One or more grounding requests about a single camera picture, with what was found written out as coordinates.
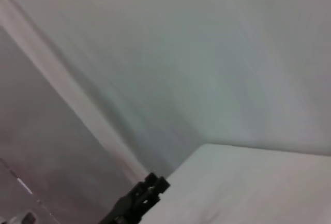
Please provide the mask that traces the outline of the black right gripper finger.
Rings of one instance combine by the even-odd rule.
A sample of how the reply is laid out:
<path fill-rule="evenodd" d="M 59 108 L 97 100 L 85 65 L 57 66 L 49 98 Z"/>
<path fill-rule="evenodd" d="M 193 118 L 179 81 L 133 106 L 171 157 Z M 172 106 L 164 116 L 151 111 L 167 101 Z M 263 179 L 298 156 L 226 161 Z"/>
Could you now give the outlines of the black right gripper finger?
<path fill-rule="evenodd" d="M 100 224 L 138 224 L 142 217 L 160 201 L 160 195 L 170 187 L 164 177 L 150 173 L 114 204 Z"/>

